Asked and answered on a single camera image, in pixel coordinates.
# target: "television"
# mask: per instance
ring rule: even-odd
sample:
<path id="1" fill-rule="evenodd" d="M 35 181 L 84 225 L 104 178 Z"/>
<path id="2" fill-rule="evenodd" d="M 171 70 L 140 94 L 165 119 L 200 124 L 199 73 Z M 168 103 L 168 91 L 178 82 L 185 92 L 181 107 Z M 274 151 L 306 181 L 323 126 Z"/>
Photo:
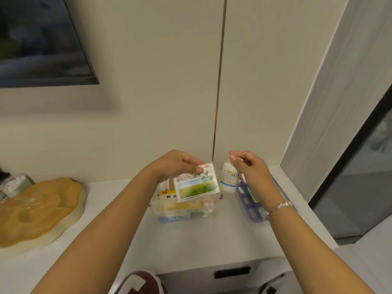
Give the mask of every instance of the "television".
<path id="1" fill-rule="evenodd" d="M 66 0 L 0 0 L 0 88 L 93 84 Z"/>

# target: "white countertop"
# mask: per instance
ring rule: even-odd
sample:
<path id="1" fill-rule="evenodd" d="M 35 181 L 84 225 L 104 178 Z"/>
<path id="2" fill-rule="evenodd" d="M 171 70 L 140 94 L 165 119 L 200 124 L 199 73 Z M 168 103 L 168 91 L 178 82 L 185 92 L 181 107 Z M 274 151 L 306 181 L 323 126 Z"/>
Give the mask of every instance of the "white countertop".
<path id="1" fill-rule="evenodd" d="M 331 248 L 337 244 L 279 166 L 270 167 L 298 213 Z M 46 247 L 9 257 L 0 250 L 0 289 L 28 294 L 46 271 L 91 220 L 126 186 L 129 180 L 89 183 L 82 217 Z M 284 256 L 268 222 L 247 221 L 234 194 L 218 200 L 213 216 L 160 224 L 148 208 L 113 288 L 130 272 L 140 269 L 157 274 Z"/>

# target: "pearl bracelet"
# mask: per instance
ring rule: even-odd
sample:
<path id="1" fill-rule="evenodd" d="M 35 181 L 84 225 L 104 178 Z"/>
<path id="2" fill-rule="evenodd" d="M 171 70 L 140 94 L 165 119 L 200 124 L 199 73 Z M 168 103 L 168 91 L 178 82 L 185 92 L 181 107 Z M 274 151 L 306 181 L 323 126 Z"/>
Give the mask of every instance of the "pearl bracelet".
<path id="1" fill-rule="evenodd" d="M 267 216 L 269 216 L 270 213 L 273 212 L 275 209 L 279 209 L 284 206 L 293 206 L 293 204 L 290 201 L 286 201 L 285 203 L 279 203 L 277 205 L 277 207 L 275 207 L 275 208 L 271 209 L 269 212 L 267 212 Z"/>

